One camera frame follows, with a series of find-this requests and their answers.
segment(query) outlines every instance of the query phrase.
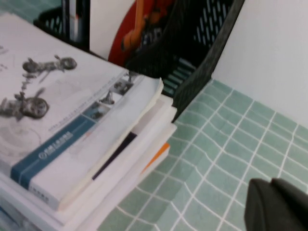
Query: white wall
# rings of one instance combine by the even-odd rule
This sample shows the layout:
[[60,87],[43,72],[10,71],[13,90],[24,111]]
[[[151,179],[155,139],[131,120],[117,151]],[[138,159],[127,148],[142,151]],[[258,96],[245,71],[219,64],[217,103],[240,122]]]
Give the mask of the white wall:
[[246,0],[212,77],[308,127],[308,0]]

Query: blue stripe on book cover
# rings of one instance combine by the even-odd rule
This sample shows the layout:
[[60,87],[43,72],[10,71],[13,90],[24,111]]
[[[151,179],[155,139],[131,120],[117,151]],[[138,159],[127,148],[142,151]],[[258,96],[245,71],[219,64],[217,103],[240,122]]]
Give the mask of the blue stripe on book cover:
[[52,138],[14,165],[11,170],[11,178],[28,190],[30,181],[34,176],[82,137],[95,124],[96,122],[83,115],[78,116]]

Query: green tile floor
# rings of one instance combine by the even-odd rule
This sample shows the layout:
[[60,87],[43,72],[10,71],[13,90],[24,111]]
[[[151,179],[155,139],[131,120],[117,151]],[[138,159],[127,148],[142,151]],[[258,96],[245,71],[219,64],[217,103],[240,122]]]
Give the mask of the green tile floor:
[[42,11],[61,5],[61,0],[0,0],[0,15],[14,13],[32,23]]
[[[31,21],[57,4],[0,0],[0,12]],[[251,178],[281,177],[308,192],[308,129],[228,86],[211,81],[176,124],[169,156],[100,231],[244,231]]]

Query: white book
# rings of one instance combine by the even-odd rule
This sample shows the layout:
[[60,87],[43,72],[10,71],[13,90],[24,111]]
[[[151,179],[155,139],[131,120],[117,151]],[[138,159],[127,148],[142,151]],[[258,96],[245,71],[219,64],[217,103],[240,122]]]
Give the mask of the white book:
[[0,55],[0,171],[64,210],[154,105],[162,81],[129,76],[15,15],[1,16],[0,28],[8,50]]
[[[147,168],[147,171],[141,174],[142,169],[151,158],[158,151],[159,146],[164,144],[167,139],[176,130],[174,124],[169,124],[162,134],[160,134],[149,147],[148,151],[142,155],[142,157],[133,165],[130,171],[123,177],[121,182],[107,195],[107,197],[100,203],[98,208],[94,210],[87,220],[77,229],[78,231],[95,231],[97,227],[103,222],[107,215],[113,210],[113,208],[120,203],[120,201],[129,192],[138,185],[145,177],[148,171],[152,171],[158,166],[164,158],[168,155],[169,149],[167,148],[158,159],[152,164],[151,168]],[[32,222],[25,218],[18,210],[5,200],[0,198],[0,207],[4,206],[7,212],[1,213],[0,211],[0,227],[5,228],[7,231],[39,231]]]
[[[100,203],[99,207],[92,212],[85,222],[77,229],[77,231],[96,231],[100,224],[105,220],[108,214],[118,205],[124,197],[126,197],[131,190],[136,187],[144,178],[140,172],[144,169],[146,164],[157,153],[160,147],[168,140],[175,132],[176,126],[170,124],[165,131],[153,141],[149,151],[142,156],[142,158],[134,165],[130,172],[120,181],[119,184],[108,194],[108,196]],[[163,154],[164,157],[168,155],[169,149]]]
[[161,96],[155,106],[144,115],[138,125],[132,130],[137,137],[90,185],[79,197],[64,211],[53,211],[44,206],[41,201],[26,190],[22,189],[0,174],[0,195],[14,205],[27,219],[44,231],[48,230],[74,230],[82,220],[90,215],[98,206],[97,201],[90,200],[98,188],[102,188],[99,199],[104,197],[116,186],[121,178],[137,162],[140,155],[147,150],[152,140],[157,137],[166,124],[170,123],[176,113],[171,108],[172,99]]

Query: black object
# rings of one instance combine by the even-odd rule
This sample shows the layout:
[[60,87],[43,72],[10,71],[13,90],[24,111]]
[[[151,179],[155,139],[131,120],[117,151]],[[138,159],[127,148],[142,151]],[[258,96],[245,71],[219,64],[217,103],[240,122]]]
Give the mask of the black object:
[[62,13],[63,12],[61,7],[45,11],[38,16],[38,19],[33,21],[33,25],[65,43],[68,43],[96,57],[104,59],[89,50],[89,39],[84,42],[78,43],[73,42],[69,38],[64,36],[62,27]]
[[109,157],[109,159],[103,164],[103,166],[94,174],[92,180],[95,180],[110,164],[113,162],[124,149],[137,137],[135,133],[130,132],[115,152]]
[[[161,38],[133,54],[125,67],[163,79],[172,97],[175,119],[210,80],[244,0],[176,0]],[[34,25],[77,48],[61,31],[62,10],[42,13]]]
[[307,231],[308,195],[282,179],[252,179],[245,209],[247,231]]

